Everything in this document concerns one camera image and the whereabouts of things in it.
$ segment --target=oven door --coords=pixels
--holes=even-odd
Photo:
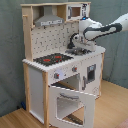
[[[79,119],[68,118],[81,107],[84,108],[82,123],[78,123]],[[94,108],[95,96],[92,94],[56,86],[49,87],[49,122],[52,126],[58,128],[93,128]]]

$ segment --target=pegboard backsplash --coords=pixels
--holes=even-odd
[[[35,27],[31,32],[33,58],[66,50],[73,33],[78,33],[78,22]]]

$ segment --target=gray curtain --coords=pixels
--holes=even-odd
[[[22,65],[25,55],[20,4],[46,2],[68,0],[0,0],[0,116],[16,110],[16,106],[25,101]],[[128,13],[127,0],[90,2],[91,19],[103,25]],[[103,79],[128,88],[128,32],[101,37],[96,41],[97,45],[106,48]]]

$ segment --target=door handle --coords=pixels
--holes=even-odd
[[[70,15],[68,16],[68,19],[71,19],[71,17],[72,17],[72,7],[68,6],[68,10],[70,10]]]
[[[64,98],[72,99],[72,100],[78,100],[79,99],[79,96],[69,96],[69,95],[66,95],[64,93],[60,93],[60,96],[62,96]]]
[[[85,90],[86,88],[86,77],[85,76],[83,76],[83,80],[84,80],[84,87],[82,87],[82,90]]]

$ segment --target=floor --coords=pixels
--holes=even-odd
[[[83,109],[73,114],[82,118]],[[128,118],[128,89],[102,81],[102,96],[96,100],[94,128],[115,128]],[[23,109],[0,118],[0,128],[44,128]]]

